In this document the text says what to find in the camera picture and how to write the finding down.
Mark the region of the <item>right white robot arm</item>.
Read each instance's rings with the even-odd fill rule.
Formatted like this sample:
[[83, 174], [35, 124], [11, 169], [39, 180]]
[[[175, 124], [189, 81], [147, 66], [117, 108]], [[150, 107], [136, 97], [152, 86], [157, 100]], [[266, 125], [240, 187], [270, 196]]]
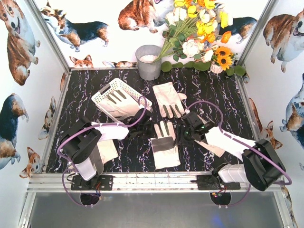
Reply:
[[219, 184], [248, 183], [259, 191], [265, 191], [272, 184], [286, 184], [280, 180], [281, 176], [287, 176], [286, 169], [269, 141], [236, 136], [213, 122], [202, 120], [194, 112], [182, 117], [175, 142], [185, 146], [199, 142], [217, 156], [228, 152], [238, 158], [240, 164], [224, 163], [213, 170], [212, 178]]

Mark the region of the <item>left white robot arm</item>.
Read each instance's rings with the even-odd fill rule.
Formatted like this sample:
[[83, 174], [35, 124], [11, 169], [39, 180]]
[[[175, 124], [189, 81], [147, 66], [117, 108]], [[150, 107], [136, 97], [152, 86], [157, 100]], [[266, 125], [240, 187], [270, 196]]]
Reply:
[[152, 112], [143, 108], [134, 116], [115, 123], [95, 123], [81, 118], [63, 134], [57, 154], [67, 159], [84, 181], [89, 181], [104, 171], [102, 150], [97, 143], [150, 136], [151, 118]]

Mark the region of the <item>aluminium front rail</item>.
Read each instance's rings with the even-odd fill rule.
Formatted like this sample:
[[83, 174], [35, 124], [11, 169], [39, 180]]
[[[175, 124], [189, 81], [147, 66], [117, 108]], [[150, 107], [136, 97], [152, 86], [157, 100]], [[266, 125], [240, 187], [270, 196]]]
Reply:
[[[113, 177], [112, 192], [120, 193], [160, 193], [160, 192], [199, 192], [194, 181], [198, 175], [210, 175], [210, 171], [201, 172], [131, 172], [104, 173]], [[34, 174], [28, 183], [27, 193], [64, 193], [61, 173]]]

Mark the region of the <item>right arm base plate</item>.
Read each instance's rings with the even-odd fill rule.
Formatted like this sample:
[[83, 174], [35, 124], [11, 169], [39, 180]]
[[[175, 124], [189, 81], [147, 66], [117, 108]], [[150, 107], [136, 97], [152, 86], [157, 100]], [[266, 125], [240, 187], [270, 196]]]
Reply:
[[192, 180], [196, 183], [199, 190], [240, 190], [241, 186], [238, 182], [224, 183], [219, 176], [213, 175], [197, 175], [196, 180]]

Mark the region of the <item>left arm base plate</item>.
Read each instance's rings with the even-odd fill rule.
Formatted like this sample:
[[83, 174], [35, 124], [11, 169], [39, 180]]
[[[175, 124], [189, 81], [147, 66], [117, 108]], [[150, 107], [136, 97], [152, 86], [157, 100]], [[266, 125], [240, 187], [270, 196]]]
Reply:
[[112, 175], [96, 175], [86, 181], [77, 175], [72, 178], [71, 190], [112, 190], [113, 179]]

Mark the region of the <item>grey metal bucket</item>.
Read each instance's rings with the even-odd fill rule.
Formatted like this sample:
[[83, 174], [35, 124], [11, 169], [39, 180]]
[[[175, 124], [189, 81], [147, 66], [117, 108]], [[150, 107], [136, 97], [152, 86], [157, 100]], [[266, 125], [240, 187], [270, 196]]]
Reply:
[[156, 45], [143, 45], [136, 50], [137, 66], [142, 79], [153, 81], [159, 77], [162, 64], [161, 59], [158, 59], [160, 52], [161, 48]]

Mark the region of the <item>sunflower pot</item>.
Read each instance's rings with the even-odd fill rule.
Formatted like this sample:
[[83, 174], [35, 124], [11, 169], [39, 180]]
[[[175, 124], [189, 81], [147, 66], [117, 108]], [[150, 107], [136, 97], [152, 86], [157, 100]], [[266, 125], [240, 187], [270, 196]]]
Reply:
[[212, 55], [209, 70], [214, 74], [219, 74], [225, 71], [232, 73], [234, 66], [238, 60], [238, 54], [225, 46], [219, 46]]

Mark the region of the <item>white perforated storage basket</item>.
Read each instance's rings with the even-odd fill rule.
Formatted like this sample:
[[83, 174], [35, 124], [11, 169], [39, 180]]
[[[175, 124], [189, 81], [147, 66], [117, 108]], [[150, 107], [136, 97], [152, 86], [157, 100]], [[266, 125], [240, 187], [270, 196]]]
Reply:
[[134, 116], [147, 107], [152, 112], [152, 102], [122, 80], [115, 78], [92, 96], [95, 105], [110, 119], [118, 122]]

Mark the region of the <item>white glove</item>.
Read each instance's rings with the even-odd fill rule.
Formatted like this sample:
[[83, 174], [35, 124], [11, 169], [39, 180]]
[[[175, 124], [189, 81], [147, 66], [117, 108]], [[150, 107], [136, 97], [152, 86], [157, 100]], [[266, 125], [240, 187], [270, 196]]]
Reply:
[[97, 143], [97, 147], [103, 164], [118, 157], [113, 140], [100, 141]]
[[163, 118], [181, 118], [181, 116], [185, 114], [181, 101], [186, 100], [187, 96], [178, 93], [172, 82], [156, 85], [152, 88], [159, 106], [160, 114]]

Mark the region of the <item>artificial flower bouquet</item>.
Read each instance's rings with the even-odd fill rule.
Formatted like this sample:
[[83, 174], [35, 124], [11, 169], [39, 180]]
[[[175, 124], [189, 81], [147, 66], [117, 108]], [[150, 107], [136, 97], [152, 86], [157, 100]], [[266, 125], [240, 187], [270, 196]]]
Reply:
[[209, 62], [217, 43], [232, 35], [230, 31], [217, 41], [219, 30], [233, 25], [232, 16], [217, 0], [175, 0], [173, 6], [165, 16], [165, 40], [156, 61], [172, 56], [176, 62], [186, 58]]

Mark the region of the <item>grey-palm glove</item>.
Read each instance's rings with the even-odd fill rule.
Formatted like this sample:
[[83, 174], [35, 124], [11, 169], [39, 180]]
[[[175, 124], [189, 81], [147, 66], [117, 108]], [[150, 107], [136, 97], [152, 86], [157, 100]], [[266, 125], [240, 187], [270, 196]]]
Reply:
[[98, 149], [97, 145], [92, 150], [89, 158], [90, 158], [90, 161], [92, 163], [92, 166], [96, 170], [96, 173], [98, 175], [101, 175], [104, 171], [104, 164], [102, 162], [101, 154], [99, 152], [99, 149]]
[[128, 93], [115, 90], [109, 93], [100, 103], [109, 114], [117, 119], [134, 116], [142, 107]]
[[179, 166], [178, 146], [172, 122], [160, 121], [154, 124], [156, 138], [151, 138], [154, 164], [157, 170]]

